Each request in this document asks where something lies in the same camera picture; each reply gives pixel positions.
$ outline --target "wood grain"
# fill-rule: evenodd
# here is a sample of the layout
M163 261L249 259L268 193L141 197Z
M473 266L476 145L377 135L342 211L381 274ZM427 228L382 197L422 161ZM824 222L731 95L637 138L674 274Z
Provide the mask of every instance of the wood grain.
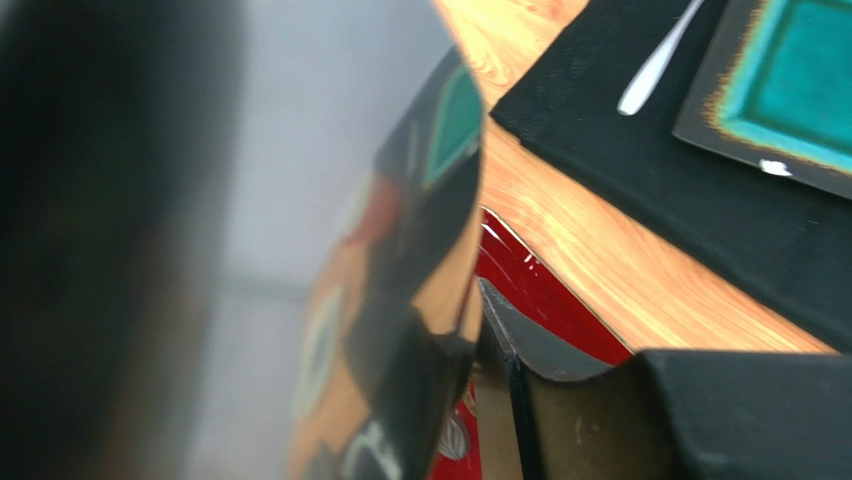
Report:
M435 0L486 107L583 0ZM482 202L632 349L832 351L520 147L487 121Z

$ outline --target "black placemat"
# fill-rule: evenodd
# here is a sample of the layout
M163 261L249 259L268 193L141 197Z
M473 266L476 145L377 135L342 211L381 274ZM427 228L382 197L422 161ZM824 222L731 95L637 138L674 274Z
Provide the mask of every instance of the black placemat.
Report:
M671 134L724 1L705 2L644 108L632 117L616 112L687 3L591 0L491 115L533 153L850 352L852 202Z

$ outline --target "black plastic part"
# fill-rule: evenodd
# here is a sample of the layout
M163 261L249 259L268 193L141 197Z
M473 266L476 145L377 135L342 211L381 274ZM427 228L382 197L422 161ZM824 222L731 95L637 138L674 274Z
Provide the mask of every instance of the black plastic part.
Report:
M595 372L482 287L524 478L852 477L850 357L652 350Z

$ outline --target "red dish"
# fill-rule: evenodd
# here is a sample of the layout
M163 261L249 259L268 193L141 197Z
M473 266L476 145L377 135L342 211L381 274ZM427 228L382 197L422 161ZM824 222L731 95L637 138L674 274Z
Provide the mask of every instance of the red dish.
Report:
M630 351L600 319L487 209L476 274L494 284L521 313L589 355L612 365L630 358ZM470 431L471 451L460 461L439 456L432 478L481 480L475 414L464 402L459 402L456 413Z

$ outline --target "spoon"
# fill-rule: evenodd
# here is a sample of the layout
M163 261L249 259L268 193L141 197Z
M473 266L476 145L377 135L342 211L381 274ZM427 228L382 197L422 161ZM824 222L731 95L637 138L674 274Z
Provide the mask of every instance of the spoon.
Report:
M663 72L669 65L669 60L672 59L674 51L680 43L683 33L686 32L686 27L689 22L701 8L704 0L692 0L686 7L686 10L681 15L680 19L672 27L671 31L666 35L666 38L657 45L651 56L642 64L642 68L636 72L636 75L630 80L627 89L621 95L621 100L618 101L618 113L622 115L634 115L639 109L645 105L651 92L657 86Z

